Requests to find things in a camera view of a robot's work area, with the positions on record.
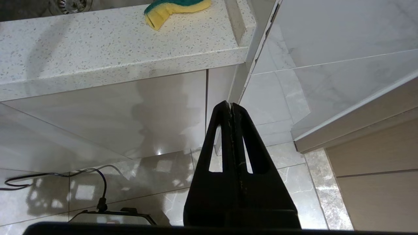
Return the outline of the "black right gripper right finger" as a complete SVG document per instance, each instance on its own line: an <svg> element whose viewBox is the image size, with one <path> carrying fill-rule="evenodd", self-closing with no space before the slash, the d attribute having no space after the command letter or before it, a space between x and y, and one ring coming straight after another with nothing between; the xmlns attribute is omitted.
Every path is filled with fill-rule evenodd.
<svg viewBox="0 0 418 235"><path fill-rule="evenodd" d="M297 208L249 113L232 104L239 217L251 227L301 228Z"/></svg>

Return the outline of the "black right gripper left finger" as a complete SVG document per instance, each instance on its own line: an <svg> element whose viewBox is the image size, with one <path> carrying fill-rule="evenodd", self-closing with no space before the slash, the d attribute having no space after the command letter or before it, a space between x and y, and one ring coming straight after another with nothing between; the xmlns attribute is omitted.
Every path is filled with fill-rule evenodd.
<svg viewBox="0 0 418 235"><path fill-rule="evenodd" d="M214 109L193 180L184 205L184 225L244 227L241 174L245 168L242 139L238 138L237 104L222 101ZM211 172L217 128L221 128L222 172Z"/></svg>

